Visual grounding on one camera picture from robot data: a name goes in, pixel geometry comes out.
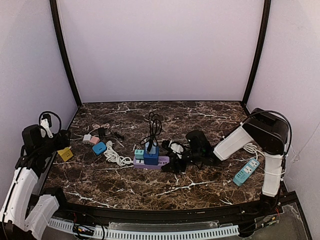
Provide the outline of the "dark blue cube socket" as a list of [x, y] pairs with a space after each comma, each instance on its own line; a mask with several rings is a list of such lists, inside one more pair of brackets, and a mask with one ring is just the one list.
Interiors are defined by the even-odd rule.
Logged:
[[148, 155], [144, 153], [143, 160], [145, 165], [157, 166], [159, 161], [159, 152], [156, 155]]

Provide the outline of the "purple power strip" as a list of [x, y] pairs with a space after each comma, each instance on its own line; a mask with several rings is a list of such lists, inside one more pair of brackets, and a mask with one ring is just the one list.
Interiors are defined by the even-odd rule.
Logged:
[[106, 144], [103, 155], [107, 162], [115, 163], [120, 167], [133, 166], [135, 169], [160, 170], [161, 167], [170, 162], [168, 156], [159, 155], [159, 148], [156, 147], [155, 154], [146, 153], [144, 149], [135, 149], [134, 157], [121, 156], [113, 149], [112, 141]]

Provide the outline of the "teal charger plug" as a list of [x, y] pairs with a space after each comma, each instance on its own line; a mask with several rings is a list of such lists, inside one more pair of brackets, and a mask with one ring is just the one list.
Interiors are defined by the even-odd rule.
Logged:
[[134, 157], [137, 159], [137, 160], [143, 160], [144, 159], [144, 150], [143, 149], [136, 149], [134, 151]]

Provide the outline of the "white charger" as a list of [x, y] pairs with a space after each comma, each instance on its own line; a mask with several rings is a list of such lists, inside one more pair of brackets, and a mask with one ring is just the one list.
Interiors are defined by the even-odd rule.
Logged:
[[83, 136], [82, 142], [83, 142], [84, 144], [90, 144], [91, 138], [92, 138], [92, 135], [91, 135], [91, 134], [85, 134], [85, 135]]

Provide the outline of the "light blue charger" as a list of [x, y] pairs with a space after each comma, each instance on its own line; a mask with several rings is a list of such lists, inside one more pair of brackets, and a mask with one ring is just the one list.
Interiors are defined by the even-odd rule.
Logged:
[[159, 154], [159, 147], [151, 144], [150, 142], [145, 143], [145, 154], [146, 155], [158, 155]]

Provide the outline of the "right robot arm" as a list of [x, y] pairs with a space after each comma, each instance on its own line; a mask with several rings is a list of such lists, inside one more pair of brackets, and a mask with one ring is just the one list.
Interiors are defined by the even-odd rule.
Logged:
[[185, 171], [187, 165], [198, 162], [206, 166], [217, 166], [237, 151], [256, 144], [253, 153], [264, 157], [262, 195], [274, 198], [285, 173], [292, 132], [289, 120], [282, 113], [255, 108], [214, 146], [204, 132], [197, 129], [185, 136], [187, 145], [164, 140], [161, 146], [170, 155], [170, 162], [161, 169], [163, 172], [178, 174]]

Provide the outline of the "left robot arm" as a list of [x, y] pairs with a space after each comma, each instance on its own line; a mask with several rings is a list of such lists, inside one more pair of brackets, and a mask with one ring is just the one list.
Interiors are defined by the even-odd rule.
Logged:
[[2, 240], [40, 240], [56, 211], [66, 203], [60, 187], [50, 187], [38, 197], [32, 210], [29, 202], [35, 186], [49, 164], [48, 159], [70, 145], [71, 133], [60, 125], [53, 133], [52, 111], [43, 111], [38, 123], [22, 131], [23, 146], [9, 191], [0, 210], [0, 238]]

